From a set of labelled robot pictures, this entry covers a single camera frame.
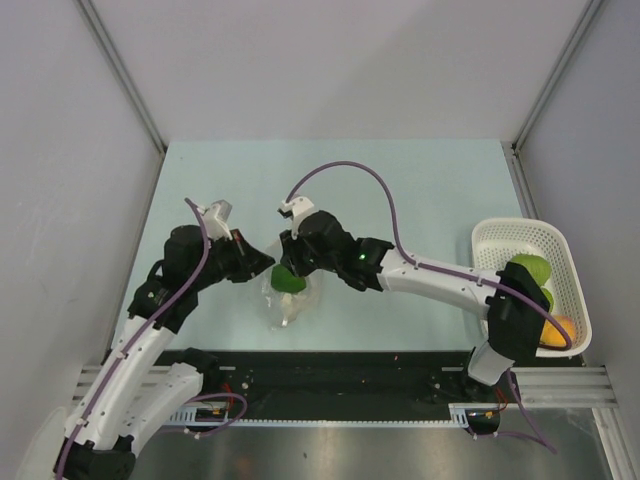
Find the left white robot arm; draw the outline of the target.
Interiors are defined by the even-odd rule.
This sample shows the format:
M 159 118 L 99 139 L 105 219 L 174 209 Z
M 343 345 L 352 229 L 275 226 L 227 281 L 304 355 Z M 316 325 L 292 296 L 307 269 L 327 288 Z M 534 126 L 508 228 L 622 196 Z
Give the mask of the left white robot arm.
M 175 228 L 136 290 L 120 338 L 93 384 L 69 416 L 54 466 L 58 479 L 127 479 L 145 444 L 182 405 L 240 403 L 224 388 L 215 356 L 189 348 L 145 395 L 142 381 L 187 317 L 199 293 L 221 281 L 248 282 L 273 257 L 252 247 L 239 230 L 217 239 L 195 225 Z

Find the dark green fake pepper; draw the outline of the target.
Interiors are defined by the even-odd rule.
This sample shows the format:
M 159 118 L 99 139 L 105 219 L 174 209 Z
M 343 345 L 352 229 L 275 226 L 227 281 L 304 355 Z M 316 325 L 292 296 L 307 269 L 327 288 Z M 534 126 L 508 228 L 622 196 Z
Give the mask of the dark green fake pepper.
M 276 292 L 286 294 L 298 294 L 307 287 L 304 277 L 296 277 L 281 264 L 276 264 L 271 270 L 270 285 Z

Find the clear polka dot zip bag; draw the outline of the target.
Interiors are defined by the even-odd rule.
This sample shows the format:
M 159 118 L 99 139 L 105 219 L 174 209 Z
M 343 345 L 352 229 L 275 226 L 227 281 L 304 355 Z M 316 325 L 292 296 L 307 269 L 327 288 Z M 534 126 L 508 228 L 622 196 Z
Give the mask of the clear polka dot zip bag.
M 282 248 L 279 240 L 273 241 L 266 253 L 271 255 L 276 264 L 280 264 Z M 270 275 L 273 267 L 268 268 L 260 275 L 260 292 L 264 299 L 263 315 L 269 321 L 272 330 L 284 329 L 294 323 L 300 316 L 306 318 L 320 301 L 323 292 L 323 273 L 315 271 L 306 279 L 307 287 L 298 294 L 286 294 L 276 292 L 271 288 Z

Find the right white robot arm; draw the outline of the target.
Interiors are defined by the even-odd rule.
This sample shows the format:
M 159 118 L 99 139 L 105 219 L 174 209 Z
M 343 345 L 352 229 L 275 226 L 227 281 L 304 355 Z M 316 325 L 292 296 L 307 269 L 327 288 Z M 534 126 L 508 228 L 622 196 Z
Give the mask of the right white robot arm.
M 535 358 L 549 302 L 524 266 L 509 262 L 493 272 L 430 263 L 388 241 L 355 238 L 324 210 L 279 213 L 290 223 L 280 234 L 281 263 L 293 275 L 322 270 L 357 291 L 414 294 L 485 319 L 487 338 L 461 376 L 469 399 L 486 400 L 507 370 Z

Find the light green fake fruit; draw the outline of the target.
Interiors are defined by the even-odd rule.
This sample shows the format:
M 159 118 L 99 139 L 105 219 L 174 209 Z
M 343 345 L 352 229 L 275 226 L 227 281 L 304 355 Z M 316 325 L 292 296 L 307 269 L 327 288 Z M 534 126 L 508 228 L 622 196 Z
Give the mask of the light green fake fruit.
M 509 262 L 523 266 L 538 286 L 544 286 L 551 278 L 551 265 L 542 256 L 520 253 L 513 256 Z

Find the green fake apple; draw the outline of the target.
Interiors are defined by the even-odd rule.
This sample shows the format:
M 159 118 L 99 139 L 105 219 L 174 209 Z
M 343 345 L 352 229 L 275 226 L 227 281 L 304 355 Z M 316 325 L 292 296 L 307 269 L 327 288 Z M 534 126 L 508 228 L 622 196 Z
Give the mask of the green fake apple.
M 554 297 L 553 297 L 552 293 L 551 293 L 547 288 L 545 288 L 545 287 L 542 287 L 542 288 L 541 288 L 541 291 L 542 291 L 542 293 L 544 294 L 544 296 L 545 296 L 545 298 L 546 298 L 547 302 L 549 303 L 549 309 L 548 309 L 548 311 L 549 311 L 550 313 L 552 313 L 552 312 L 553 312 L 553 310 L 554 310 L 554 306 L 555 306 L 555 300 L 554 300 Z

